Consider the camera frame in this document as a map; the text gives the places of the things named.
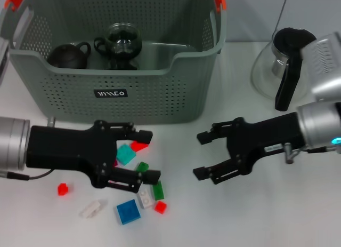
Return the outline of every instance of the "white table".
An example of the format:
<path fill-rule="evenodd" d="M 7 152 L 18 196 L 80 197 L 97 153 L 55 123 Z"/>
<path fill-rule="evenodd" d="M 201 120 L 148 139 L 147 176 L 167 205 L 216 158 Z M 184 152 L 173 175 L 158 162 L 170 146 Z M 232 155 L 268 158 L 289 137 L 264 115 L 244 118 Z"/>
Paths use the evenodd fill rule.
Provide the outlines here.
<path fill-rule="evenodd" d="M 115 189 L 95 189 L 80 172 L 55 171 L 41 180 L 0 180 L 1 247 L 303 247 L 341 244 L 341 162 L 332 154 L 301 154 L 286 165 L 284 154 L 257 162 L 248 176 L 213 185 L 197 181 L 192 170 L 229 158 L 225 140 L 201 146 L 197 133 L 214 122 L 245 117 L 258 122 L 281 115 L 273 101 L 251 87 L 252 64 L 264 43 L 227 43 L 218 56 L 203 115 L 189 124 L 144 126 L 154 137 L 138 153 L 139 161 L 162 171 L 168 210 L 160 215 L 140 209 L 141 219 L 122 226 L 116 205 L 136 198 Z M 294 104 L 302 105 L 305 100 Z M 0 89 L 0 115 L 46 125 L 12 65 Z M 57 122 L 56 127 L 86 129 L 89 125 Z M 44 170 L 26 169 L 37 175 Z M 58 197 L 59 183 L 74 191 Z M 93 200 L 108 201 L 92 219 L 79 212 Z"/>

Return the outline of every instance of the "glass coffee pot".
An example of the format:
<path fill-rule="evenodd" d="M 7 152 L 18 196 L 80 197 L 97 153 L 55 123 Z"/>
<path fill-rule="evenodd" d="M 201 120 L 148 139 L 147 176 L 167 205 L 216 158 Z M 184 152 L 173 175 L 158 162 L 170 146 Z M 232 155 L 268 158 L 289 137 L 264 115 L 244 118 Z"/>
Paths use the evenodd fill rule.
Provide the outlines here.
<path fill-rule="evenodd" d="M 275 109 L 286 111 L 291 100 L 307 93 L 307 75 L 302 67 L 301 49 L 316 37 L 304 29 L 284 28 L 275 32 L 258 55 L 251 72 L 253 87 L 275 100 Z"/>

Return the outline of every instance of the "black teapot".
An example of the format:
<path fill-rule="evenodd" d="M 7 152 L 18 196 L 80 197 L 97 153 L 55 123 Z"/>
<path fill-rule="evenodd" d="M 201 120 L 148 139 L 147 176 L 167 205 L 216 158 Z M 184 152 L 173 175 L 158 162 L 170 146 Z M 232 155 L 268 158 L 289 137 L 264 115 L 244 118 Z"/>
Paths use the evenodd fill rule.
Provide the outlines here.
<path fill-rule="evenodd" d="M 80 50 L 82 46 L 87 46 L 84 53 Z M 63 44 L 55 48 L 47 58 L 47 62 L 54 67 L 86 69 L 87 59 L 91 54 L 91 46 L 87 42 L 79 43 L 77 46 Z"/>

